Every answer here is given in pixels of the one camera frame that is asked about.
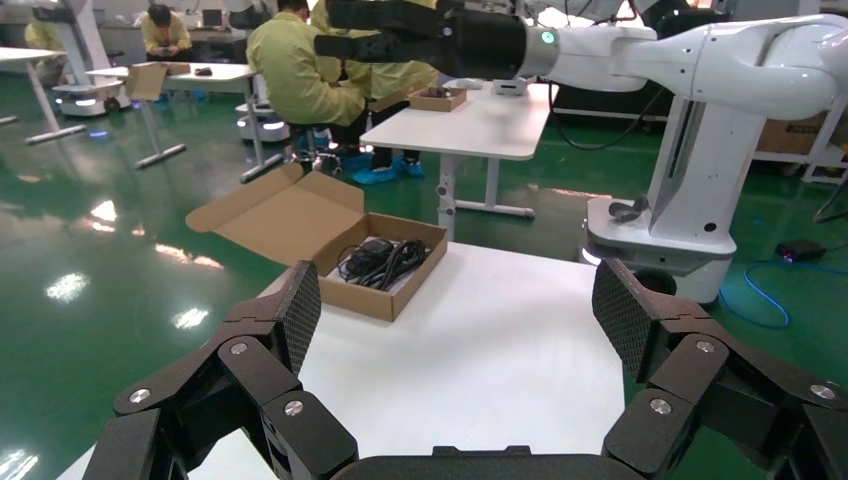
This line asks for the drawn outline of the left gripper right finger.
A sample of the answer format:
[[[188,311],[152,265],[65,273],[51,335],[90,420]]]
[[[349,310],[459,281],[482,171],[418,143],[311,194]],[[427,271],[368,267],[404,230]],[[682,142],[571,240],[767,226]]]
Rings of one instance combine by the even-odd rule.
[[[592,309],[641,391],[602,452],[644,479],[671,473],[701,429],[771,479],[847,475],[847,393],[731,335],[694,301],[645,287],[619,260],[595,272]]]

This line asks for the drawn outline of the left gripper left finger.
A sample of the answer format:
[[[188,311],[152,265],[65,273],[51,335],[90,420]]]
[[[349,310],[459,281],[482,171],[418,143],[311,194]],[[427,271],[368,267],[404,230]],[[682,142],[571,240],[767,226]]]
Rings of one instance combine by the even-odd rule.
[[[280,479],[330,479],[356,462],[352,434],[298,377],[320,315],[316,266],[301,261],[201,348],[121,393],[85,477],[185,479],[235,431]]]

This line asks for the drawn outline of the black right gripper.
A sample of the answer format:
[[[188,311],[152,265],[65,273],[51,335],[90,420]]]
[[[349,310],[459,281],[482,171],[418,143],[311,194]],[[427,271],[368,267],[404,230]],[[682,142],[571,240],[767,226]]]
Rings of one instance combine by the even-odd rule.
[[[513,15],[439,11],[411,1],[328,1],[326,9],[336,28],[440,36],[388,31],[363,37],[317,35],[314,48],[320,56],[377,64],[419,61],[453,78],[486,80],[512,79],[524,61],[527,25]]]

